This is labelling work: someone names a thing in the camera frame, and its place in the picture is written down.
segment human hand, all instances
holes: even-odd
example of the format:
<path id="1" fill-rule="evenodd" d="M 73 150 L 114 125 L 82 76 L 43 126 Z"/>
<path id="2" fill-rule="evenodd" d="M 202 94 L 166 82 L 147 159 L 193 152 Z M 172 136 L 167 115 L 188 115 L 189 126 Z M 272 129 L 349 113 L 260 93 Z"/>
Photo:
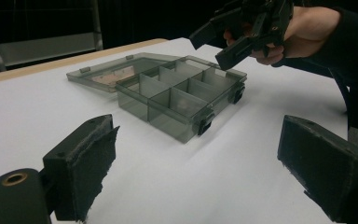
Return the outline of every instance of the human hand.
<path id="1" fill-rule="evenodd" d="M 339 12 L 327 7 L 294 7 L 293 18 L 284 34 L 284 45 L 269 44 L 268 57 L 262 50 L 250 55 L 259 63 L 269 65 L 286 58 L 304 58 L 316 53 L 336 29 L 340 20 Z M 244 35 L 248 36 L 252 26 L 243 26 Z M 224 38 L 228 45 L 235 42 L 231 32 L 226 30 Z"/>

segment clear plastic box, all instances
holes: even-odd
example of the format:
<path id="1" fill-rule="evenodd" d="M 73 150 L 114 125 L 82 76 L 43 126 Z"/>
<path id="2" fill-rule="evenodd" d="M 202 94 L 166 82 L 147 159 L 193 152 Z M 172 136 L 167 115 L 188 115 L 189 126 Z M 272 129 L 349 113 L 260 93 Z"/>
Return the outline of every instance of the clear plastic box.
<path id="1" fill-rule="evenodd" d="M 247 75 L 216 63 L 139 53 L 67 74 L 102 91 L 117 92 L 118 105 L 182 143 L 202 135 L 213 119 L 236 104 Z"/>

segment white table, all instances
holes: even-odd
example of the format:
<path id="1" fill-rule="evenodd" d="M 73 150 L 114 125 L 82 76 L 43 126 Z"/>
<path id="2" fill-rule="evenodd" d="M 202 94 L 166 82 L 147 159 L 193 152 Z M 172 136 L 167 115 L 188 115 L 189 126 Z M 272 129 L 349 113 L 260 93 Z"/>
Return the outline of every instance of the white table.
<path id="1" fill-rule="evenodd" d="M 216 63 L 220 50 L 194 50 L 179 38 L 0 81 L 0 175 L 20 168 L 40 171 L 43 156 L 84 121 L 112 114 L 120 126 L 117 158 L 89 223 L 332 223 L 277 160 L 277 149 L 286 114 L 347 138 L 345 104 L 333 79 L 248 58 L 234 67 L 248 74 L 242 99 L 220 113 L 205 134 L 182 144 L 118 107 L 115 93 L 66 77 L 138 52 Z"/>

